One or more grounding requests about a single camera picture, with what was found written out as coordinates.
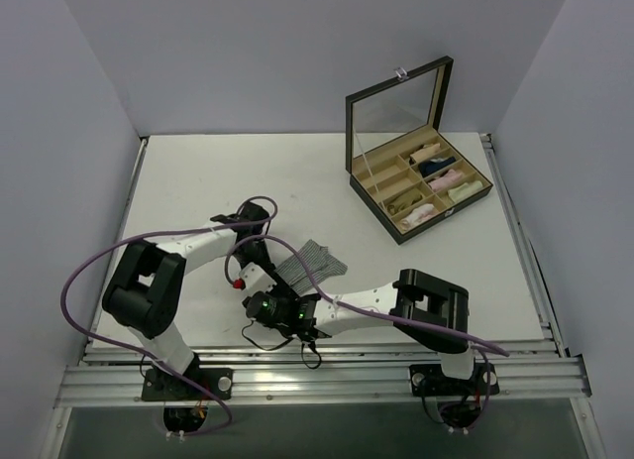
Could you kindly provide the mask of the grey striped underwear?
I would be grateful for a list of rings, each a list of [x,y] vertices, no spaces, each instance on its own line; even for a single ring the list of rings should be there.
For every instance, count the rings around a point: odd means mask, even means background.
[[[348,266],[334,257],[326,246],[314,240],[308,240],[300,248],[299,255],[318,285],[332,277],[343,276],[348,270]],[[294,255],[284,260],[276,273],[299,295],[313,290],[306,271]]]

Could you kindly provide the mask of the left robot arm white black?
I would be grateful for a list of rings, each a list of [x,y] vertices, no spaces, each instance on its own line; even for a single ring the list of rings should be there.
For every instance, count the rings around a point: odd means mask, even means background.
[[[164,387],[176,398],[192,397],[200,385],[191,367],[194,352],[174,323],[185,276],[228,256],[237,242],[262,234],[273,217],[250,199],[235,213],[214,216],[200,228],[170,234],[159,243],[145,235],[130,242],[120,257],[102,309],[162,363]]]

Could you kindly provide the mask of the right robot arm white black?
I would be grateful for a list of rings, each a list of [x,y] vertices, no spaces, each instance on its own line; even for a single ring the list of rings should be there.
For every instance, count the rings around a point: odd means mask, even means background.
[[[278,275],[250,263],[234,282],[246,294],[249,320],[314,346],[319,339],[391,324],[440,358],[440,380],[451,392],[476,379],[469,324],[469,292],[413,269],[382,287],[364,291],[300,295]]]

